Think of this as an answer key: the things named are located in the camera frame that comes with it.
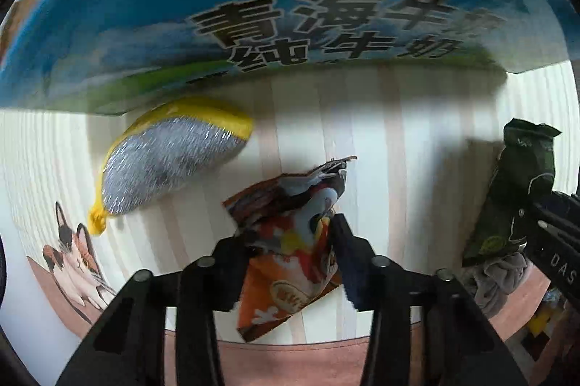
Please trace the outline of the green wipes pack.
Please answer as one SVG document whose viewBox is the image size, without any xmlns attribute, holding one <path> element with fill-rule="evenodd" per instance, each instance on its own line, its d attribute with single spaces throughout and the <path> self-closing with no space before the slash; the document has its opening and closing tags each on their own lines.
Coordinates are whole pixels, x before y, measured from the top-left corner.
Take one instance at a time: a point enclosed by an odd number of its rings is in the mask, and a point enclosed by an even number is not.
<svg viewBox="0 0 580 386">
<path fill-rule="evenodd" d="M 520 119 L 504 126 L 503 148 L 475 229 L 463 250 L 464 267 L 513 253 L 526 243 L 523 219 L 532 203 L 554 187 L 554 143 L 561 134 L 547 124 Z"/>
</svg>

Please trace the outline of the grey sock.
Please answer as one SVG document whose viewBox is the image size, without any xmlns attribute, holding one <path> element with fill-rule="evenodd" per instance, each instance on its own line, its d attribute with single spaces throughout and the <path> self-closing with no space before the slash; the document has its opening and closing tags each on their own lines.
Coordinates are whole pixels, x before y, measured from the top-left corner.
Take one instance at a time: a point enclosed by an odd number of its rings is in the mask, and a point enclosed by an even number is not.
<svg viewBox="0 0 580 386">
<path fill-rule="evenodd" d="M 496 316 L 529 277 L 531 263 L 517 251 L 467 268 L 462 283 L 487 319 Z"/>
</svg>

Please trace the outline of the orange panda snack bag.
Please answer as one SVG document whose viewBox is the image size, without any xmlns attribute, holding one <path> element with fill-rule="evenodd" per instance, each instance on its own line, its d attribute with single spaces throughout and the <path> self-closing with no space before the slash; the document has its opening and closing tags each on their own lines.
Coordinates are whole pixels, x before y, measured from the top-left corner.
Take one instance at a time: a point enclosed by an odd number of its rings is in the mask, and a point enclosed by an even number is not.
<svg viewBox="0 0 580 386">
<path fill-rule="evenodd" d="M 258 250 L 246 272 L 237 330 L 246 343 L 265 336 L 342 283 L 329 243 L 348 164 L 331 159 L 305 173 L 257 182 L 222 205 L 236 235 Z"/>
</svg>

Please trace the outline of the yellow silver scrub sponge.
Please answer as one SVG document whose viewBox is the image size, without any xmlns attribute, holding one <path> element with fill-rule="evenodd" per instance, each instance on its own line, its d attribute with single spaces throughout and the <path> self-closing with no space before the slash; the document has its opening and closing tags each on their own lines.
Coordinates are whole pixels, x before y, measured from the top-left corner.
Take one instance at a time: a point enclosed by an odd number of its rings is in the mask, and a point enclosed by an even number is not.
<svg viewBox="0 0 580 386">
<path fill-rule="evenodd" d="M 96 179 L 87 229 L 182 189 L 200 172 L 231 160 L 246 146 L 253 118 L 239 106 L 184 96 L 137 118 L 111 145 Z"/>
</svg>

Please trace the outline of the open cardboard milk box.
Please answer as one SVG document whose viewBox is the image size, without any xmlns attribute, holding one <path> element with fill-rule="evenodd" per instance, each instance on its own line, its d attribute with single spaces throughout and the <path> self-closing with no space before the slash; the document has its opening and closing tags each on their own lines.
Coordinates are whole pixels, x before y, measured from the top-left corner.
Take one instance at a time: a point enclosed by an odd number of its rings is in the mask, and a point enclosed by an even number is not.
<svg viewBox="0 0 580 386">
<path fill-rule="evenodd" d="M 380 61 L 525 73 L 579 56 L 570 0 L 20 0 L 5 108 L 116 115 L 215 78 Z"/>
</svg>

